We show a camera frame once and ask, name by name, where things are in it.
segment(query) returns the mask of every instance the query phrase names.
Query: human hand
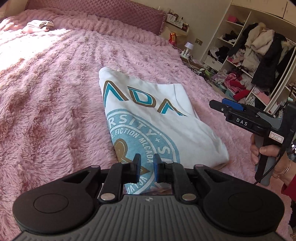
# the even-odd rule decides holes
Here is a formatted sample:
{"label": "human hand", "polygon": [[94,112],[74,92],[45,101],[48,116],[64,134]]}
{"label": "human hand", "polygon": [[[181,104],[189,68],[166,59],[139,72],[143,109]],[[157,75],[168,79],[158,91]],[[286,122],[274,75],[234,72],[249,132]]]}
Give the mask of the human hand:
{"label": "human hand", "polygon": [[[265,155],[265,156],[273,156],[276,157],[279,153],[280,148],[275,145],[270,146],[264,146],[260,149],[255,145],[255,134],[252,134],[251,136],[251,161],[253,165],[257,165],[259,162],[259,154]],[[281,160],[277,163],[277,165],[274,168],[273,177],[278,177],[281,174],[285,172],[287,167],[290,164],[289,157],[287,156],[287,153],[282,156]]]}

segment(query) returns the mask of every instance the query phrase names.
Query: pink quilted headboard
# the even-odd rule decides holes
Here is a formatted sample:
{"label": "pink quilted headboard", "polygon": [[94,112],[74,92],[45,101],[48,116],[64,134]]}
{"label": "pink quilted headboard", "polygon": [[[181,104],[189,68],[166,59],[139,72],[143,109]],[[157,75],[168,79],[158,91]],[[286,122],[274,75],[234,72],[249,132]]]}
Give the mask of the pink quilted headboard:
{"label": "pink quilted headboard", "polygon": [[155,34],[162,31],[164,12],[129,0],[29,0],[27,9],[55,7],[119,20]]}

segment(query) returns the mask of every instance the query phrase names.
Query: pink fluffy blanket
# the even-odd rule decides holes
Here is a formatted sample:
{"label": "pink fluffy blanket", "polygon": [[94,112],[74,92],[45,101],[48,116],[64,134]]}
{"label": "pink fluffy blanket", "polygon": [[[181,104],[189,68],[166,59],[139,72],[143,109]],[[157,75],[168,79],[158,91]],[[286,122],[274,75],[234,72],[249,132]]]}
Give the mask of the pink fluffy blanket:
{"label": "pink fluffy blanket", "polygon": [[[51,19],[56,29],[22,34],[33,19]],[[20,232],[12,204],[22,192],[117,161],[98,84],[104,66],[150,82],[181,83],[200,119],[229,150],[223,171],[254,181],[250,133],[210,109],[209,101],[221,97],[182,64],[168,42],[81,12],[27,10],[0,24],[0,240]],[[269,189],[285,202],[278,232],[288,237],[290,199],[280,194],[281,185],[272,179]]]}

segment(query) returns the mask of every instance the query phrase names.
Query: finger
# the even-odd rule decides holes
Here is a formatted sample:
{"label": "finger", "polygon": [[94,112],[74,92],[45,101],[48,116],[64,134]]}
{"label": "finger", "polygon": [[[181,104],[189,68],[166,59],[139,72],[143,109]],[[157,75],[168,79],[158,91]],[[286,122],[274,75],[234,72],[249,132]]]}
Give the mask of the finger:
{"label": "finger", "polygon": [[251,135],[251,144],[254,145],[255,144],[255,134]]}
{"label": "finger", "polygon": [[253,153],[251,153],[251,162],[253,163],[253,165],[257,165],[259,162],[259,158]]}
{"label": "finger", "polygon": [[250,150],[254,155],[259,156],[259,148],[256,145],[251,145]]}
{"label": "finger", "polygon": [[280,148],[275,145],[263,146],[259,149],[260,153],[265,156],[274,156],[276,157],[279,153]]}

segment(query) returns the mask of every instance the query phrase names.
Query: black coat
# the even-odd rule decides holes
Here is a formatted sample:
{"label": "black coat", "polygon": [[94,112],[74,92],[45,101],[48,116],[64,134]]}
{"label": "black coat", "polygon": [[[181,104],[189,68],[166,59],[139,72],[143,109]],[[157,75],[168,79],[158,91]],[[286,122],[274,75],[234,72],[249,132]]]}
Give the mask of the black coat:
{"label": "black coat", "polygon": [[254,77],[252,84],[261,88],[272,88],[276,76],[276,67],[281,58],[281,42],[287,41],[286,38],[278,33],[274,33],[274,40],[266,54],[263,56]]}
{"label": "black coat", "polygon": [[289,61],[290,61],[290,59],[291,59],[291,57],[292,57],[292,54],[293,54],[293,52],[294,52],[294,48],[295,48],[295,47],[293,47],[292,49],[290,49],[290,50],[286,53],[285,57],[282,59],[282,61],[281,61],[281,62],[278,64],[278,66],[276,67],[276,70],[278,71],[279,76],[278,76],[278,77],[276,78],[276,80],[274,81],[274,86],[273,86],[272,90],[274,90],[274,88],[276,87],[277,83],[278,83],[279,80],[281,79],[281,77],[282,77],[282,75],[283,75],[283,73],[284,73],[286,67],[288,66],[288,63],[289,63]]}

